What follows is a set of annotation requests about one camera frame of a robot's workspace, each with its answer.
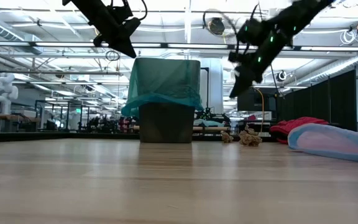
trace ceiling pipe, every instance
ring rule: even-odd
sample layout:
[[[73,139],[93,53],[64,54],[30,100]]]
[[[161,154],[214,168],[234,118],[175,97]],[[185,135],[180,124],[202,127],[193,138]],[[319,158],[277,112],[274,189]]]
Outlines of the ceiling pipe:
[[[330,63],[323,68],[317,69],[314,72],[299,78],[298,81],[288,83],[287,85],[305,85],[307,83],[319,83],[327,79],[327,77],[335,77],[342,75],[345,72],[351,71],[358,67],[358,56],[347,60],[338,60]]]
[[[22,34],[19,34],[17,30],[13,29],[11,26],[7,25],[5,22],[0,21],[0,37],[8,41],[25,41],[25,38]],[[32,36],[32,40],[35,40],[35,36],[32,34],[28,34]],[[18,49],[22,49],[25,52],[32,52],[33,54],[41,54],[42,48],[40,47],[18,47]]]
[[[37,75],[122,75],[121,72],[72,72],[72,71],[56,71],[56,72],[49,72],[49,71],[18,71],[18,70],[0,70],[0,73],[25,73],[25,74],[37,74]]]

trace teal garbage bag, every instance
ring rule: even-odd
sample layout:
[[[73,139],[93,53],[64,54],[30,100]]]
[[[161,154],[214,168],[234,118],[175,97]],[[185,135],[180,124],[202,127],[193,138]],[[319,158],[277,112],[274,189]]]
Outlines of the teal garbage bag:
[[[122,115],[139,117],[139,107],[146,103],[178,103],[203,110],[200,70],[197,60],[135,59]]]

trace trash can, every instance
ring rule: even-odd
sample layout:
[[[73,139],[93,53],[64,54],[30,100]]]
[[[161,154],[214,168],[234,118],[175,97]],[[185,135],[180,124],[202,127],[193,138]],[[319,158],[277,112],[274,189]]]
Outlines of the trash can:
[[[202,110],[196,60],[137,58],[124,116],[139,118],[140,141],[189,143],[195,110]]]

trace white robot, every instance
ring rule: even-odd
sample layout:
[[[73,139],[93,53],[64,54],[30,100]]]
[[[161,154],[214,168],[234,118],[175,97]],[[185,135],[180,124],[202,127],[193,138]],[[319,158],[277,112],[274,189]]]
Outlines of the white robot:
[[[11,100],[16,100],[19,95],[19,90],[12,85],[15,75],[12,73],[2,73],[0,76],[0,102],[2,110],[1,114],[11,113]]]

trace plastic bag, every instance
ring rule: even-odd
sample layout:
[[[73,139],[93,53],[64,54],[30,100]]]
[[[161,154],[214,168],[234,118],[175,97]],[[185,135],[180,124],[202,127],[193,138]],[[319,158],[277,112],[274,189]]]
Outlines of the plastic bag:
[[[137,58],[122,115],[139,117],[138,108],[146,103],[178,103],[203,110],[200,70],[197,60]]]
[[[337,159],[358,161],[358,133],[322,124],[305,124],[288,135],[292,149]]]

